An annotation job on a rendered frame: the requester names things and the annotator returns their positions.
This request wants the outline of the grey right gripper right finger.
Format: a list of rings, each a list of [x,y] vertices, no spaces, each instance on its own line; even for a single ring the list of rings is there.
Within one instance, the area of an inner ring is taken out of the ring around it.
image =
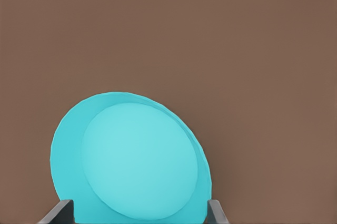
[[[207,202],[207,224],[230,224],[218,200]]]

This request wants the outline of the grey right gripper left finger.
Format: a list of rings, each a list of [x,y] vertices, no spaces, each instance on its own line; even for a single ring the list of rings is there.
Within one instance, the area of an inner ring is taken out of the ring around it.
[[[61,200],[36,224],[75,224],[73,200]]]

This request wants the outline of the turquoise round plate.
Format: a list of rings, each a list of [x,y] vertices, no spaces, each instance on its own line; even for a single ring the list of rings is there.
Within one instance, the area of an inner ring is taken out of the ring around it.
[[[58,125],[50,155],[58,197],[79,224],[203,224],[210,168],[186,124],[144,96],[82,100]]]

